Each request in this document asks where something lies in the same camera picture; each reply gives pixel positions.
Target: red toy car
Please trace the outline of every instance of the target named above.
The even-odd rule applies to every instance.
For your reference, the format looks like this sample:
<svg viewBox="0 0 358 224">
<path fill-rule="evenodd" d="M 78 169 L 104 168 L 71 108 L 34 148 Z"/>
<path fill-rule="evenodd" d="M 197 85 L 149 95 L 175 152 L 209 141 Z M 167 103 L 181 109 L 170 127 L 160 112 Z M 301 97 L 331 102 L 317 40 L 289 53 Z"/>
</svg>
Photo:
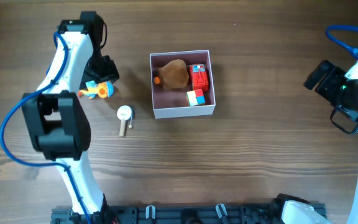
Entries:
<svg viewBox="0 0 358 224">
<path fill-rule="evenodd" d="M 208 76 L 206 74 L 205 65 L 190 65 L 190 78 L 193 90 L 209 90 Z"/>
</svg>

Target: white box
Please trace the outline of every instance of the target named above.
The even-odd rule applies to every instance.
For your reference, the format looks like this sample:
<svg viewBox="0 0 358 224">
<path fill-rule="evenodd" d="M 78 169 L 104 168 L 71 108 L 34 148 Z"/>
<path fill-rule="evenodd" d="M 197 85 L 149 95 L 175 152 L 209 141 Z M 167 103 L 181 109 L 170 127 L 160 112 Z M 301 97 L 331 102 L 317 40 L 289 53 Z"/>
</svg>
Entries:
<svg viewBox="0 0 358 224">
<path fill-rule="evenodd" d="M 196 63 L 205 64 L 209 78 L 209 92 L 204 92 L 205 105 L 188 106 L 186 93 L 191 91 L 190 87 L 181 90 L 164 90 L 154 84 L 153 76 L 157 69 L 175 59 L 184 60 L 187 66 Z M 211 115 L 213 113 L 216 102 L 209 50 L 150 54 L 150 72 L 155 119 Z"/>
</svg>

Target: blue cable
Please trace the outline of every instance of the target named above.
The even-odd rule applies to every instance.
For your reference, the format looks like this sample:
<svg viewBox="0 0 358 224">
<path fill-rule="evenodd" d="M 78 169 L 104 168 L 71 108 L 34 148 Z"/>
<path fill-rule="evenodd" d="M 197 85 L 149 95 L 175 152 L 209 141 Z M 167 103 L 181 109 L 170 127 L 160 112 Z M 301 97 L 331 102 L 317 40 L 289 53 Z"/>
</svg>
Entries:
<svg viewBox="0 0 358 224">
<path fill-rule="evenodd" d="M 351 47 L 347 44 L 345 44 L 344 42 L 338 40 L 337 38 L 335 38 L 334 36 L 332 36 L 329 32 L 331 30 L 344 30 L 344 31 L 351 31 L 351 32 L 356 32 L 358 33 L 358 27 L 356 26 L 349 26 L 349 25 L 331 25 L 326 29 L 326 36 L 328 37 L 328 39 L 330 39 L 331 41 L 333 41 L 334 43 L 338 44 L 339 46 L 345 48 L 347 51 L 349 51 L 349 53 L 356 59 L 358 59 L 358 49 L 355 47 Z"/>
<path fill-rule="evenodd" d="M 65 164 L 62 164 L 62 163 L 59 163 L 59 162 L 48 162 L 48 163 L 32 163 L 32 162 L 26 162 L 26 161 L 23 161 L 21 159 L 18 159 L 17 157 L 15 157 L 10 151 L 9 149 L 6 147 L 5 145 L 5 140 L 4 140 L 4 132 L 5 132 L 5 127 L 6 127 L 6 124 L 8 123 L 9 119 L 12 117 L 12 115 L 21 107 L 23 106 L 29 99 L 32 99 L 36 96 L 39 96 L 43 91 L 45 90 L 48 90 L 49 88 L 51 88 L 52 86 L 54 86 L 54 84 L 56 84 L 56 82 L 59 80 L 60 76 L 62 75 L 65 67 L 66 67 L 66 63 L 67 63 L 67 58 L 68 58 L 68 47 L 67 47 L 67 44 L 65 42 L 65 40 L 63 39 L 63 37 L 61 37 L 61 35 L 57 32 L 55 32 L 53 34 L 53 41 L 55 42 L 55 46 L 57 47 L 57 40 L 56 38 L 59 38 L 60 41 L 62 42 L 63 44 L 63 49 L 65 51 L 65 56 L 64 56 L 64 59 L 63 59 L 63 63 L 62 63 L 62 66 L 60 67 L 56 77 L 44 88 L 38 90 L 38 91 L 35 91 L 29 95 L 27 95 L 25 98 L 21 99 L 18 104 L 16 104 L 11 110 L 10 112 L 6 115 L 4 121 L 2 122 L 1 124 L 1 128 L 0 128 L 0 145 L 2 147 L 2 149 L 4 150 L 4 152 L 6 153 L 6 155 L 12 159 L 13 161 L 15 162 L 18 162 L 22 165 L 25 165 L 25 166 L 31 166 L 31 167 L 49 167 L 49 166 L 60 166 L 62 167 L 66 172 L 67 172 L 67 176 L 70 180 L 70 183 L 71 185 L 73 186 L 73 190 L 74 190 L 74 193 L 75 193 L 75 196 L 77 197 L 77 200 L 78 202 L 80 203 L 81 205 L 81 208 L 83 209 L 84 211 L 84 214 L 85 214 L 85 218 L 86 220 L 88 221 L 89 224 L 91 224 L 91 219 L 90 219 L 90 216 L 88 215 L 88 212 L 86 211 L 86 208 L 85 208 L 85 205 L 82 201 L 82 198 L 80 196 L 80 193 L 75 185 L 75 182 L 74 182 L 74 178 L 73 178 L 73 174 L 71 173 L 71 170 L 70 170 L 70 167 L 69 166 L 66 166 Z"/>
</svg>

